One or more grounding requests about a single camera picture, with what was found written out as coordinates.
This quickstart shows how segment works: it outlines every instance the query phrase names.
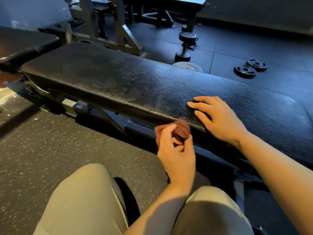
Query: left hand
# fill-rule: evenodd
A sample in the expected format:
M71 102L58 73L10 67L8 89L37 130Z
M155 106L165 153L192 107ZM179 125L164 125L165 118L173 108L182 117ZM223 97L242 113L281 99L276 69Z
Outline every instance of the left hand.
M183 193L188 195L194 183L196 155L191 134L184 145L174 147L173 143L178 144L172 137L176 127L177 125L170 125L162 131L157 155L170 177L170 184L182 189Z

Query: black weight plate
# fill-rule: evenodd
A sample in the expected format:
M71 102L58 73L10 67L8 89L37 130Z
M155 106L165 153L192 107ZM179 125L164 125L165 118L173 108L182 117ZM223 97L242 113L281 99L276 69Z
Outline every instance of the black weight plate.
M234 68L237 75L244 78L251 78L256 75L256 70L248 65L242 65Z
M249 65L250 67L253 67L258 72L262 72L262 71L265 71L267 69L267 64L265 62L258 61L255 59L248 60L247 65Z

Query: dumbbell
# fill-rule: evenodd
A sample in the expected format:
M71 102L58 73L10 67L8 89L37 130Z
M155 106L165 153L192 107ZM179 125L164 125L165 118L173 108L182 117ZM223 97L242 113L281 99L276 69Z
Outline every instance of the dumbbell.
M181 32L179 34L179 40L184 42L182 51L176 52L175 61L176 62L189 62L191 55L186 52L188 44L192 44L196 41L197 36L190 32Z

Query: leg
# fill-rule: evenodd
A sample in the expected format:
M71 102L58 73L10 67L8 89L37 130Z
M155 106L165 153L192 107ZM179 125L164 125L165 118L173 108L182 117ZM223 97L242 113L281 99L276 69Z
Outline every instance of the leg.
M249 220L221 189L202 186L187 200L173 235L253 235Z
M127 228L117 183L104 166L88 164L53 192L34 235L119 235Z

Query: hand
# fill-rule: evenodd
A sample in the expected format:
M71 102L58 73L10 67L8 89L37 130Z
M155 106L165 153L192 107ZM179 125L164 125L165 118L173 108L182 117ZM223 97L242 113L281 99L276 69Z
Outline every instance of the hand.
M217 139L238 147L241 137L248 131L235 112L218 96L198 96L194 100L200 103L188 102L187 105L197 109L195 115L207 130ZM203 112L209 114L212 121Z
M184 194L188 195L194 183L196 155L191 135L185 140L184 145L174 147L174 142L179 144L172 137L172 132L176 127L177 125L170 125L162 131L157 155L170 177L170 184L178 186Z

